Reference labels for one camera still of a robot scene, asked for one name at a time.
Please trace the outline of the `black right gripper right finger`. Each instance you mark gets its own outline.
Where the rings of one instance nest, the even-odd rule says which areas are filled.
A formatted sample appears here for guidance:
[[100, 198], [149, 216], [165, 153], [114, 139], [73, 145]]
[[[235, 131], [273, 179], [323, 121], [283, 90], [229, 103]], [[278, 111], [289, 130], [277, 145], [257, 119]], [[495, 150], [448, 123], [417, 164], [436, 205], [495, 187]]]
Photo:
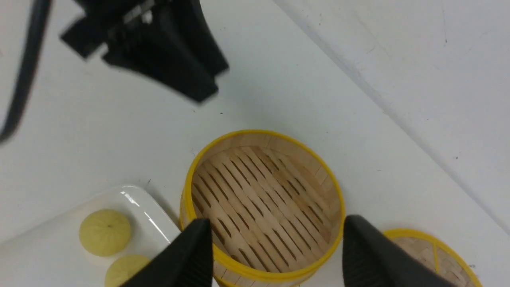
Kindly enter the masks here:
[[343, 281], [346, 287], [452, 287], [384, 236], [361, 215], [346, 216]]

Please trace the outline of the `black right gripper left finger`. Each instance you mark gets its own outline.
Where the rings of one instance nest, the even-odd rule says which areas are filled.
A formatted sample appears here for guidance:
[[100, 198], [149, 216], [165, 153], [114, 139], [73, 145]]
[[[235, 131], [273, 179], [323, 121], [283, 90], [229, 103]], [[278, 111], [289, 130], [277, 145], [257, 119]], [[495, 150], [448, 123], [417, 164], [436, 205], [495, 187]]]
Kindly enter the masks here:
[[211, 287], [213, 265], [211, 222], [197, 218], [122, 286]]

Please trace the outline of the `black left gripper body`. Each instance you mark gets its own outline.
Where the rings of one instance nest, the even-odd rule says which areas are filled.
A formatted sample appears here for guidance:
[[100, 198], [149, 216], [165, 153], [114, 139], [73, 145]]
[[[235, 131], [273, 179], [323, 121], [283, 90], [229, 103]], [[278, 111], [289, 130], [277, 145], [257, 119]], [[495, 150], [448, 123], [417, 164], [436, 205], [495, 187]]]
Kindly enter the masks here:
[[102, 45], [104, 60], [136, 56], [171, 57], [172, 44], [157, 24], [161, 11], [171, 0], [78, 0], [84, 15], [76, 19], [60, 36], [61, 40], [84, 59]]

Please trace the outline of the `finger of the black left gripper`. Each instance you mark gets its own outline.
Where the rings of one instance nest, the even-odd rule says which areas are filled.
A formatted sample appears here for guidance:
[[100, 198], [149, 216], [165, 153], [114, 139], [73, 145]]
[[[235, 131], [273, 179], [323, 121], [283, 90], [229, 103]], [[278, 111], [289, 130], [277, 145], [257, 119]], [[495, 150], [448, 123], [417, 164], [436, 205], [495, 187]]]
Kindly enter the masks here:
[[197, 103], [211, 98], [218, 92], [215, 79], [186, 45], [171, 10], [158, 8], [152, 15], [149, 24], [137, 20], [119, 31], [108, 43], [103, 60], [155, 80]]
[[191, 67], [190, 57], [216, 78], [229, 69], [228, 62], [213, 37], [198, 0], [170, 0], [169, 38], [174, 50], [169, 70], [179, 74], [180, 70]]

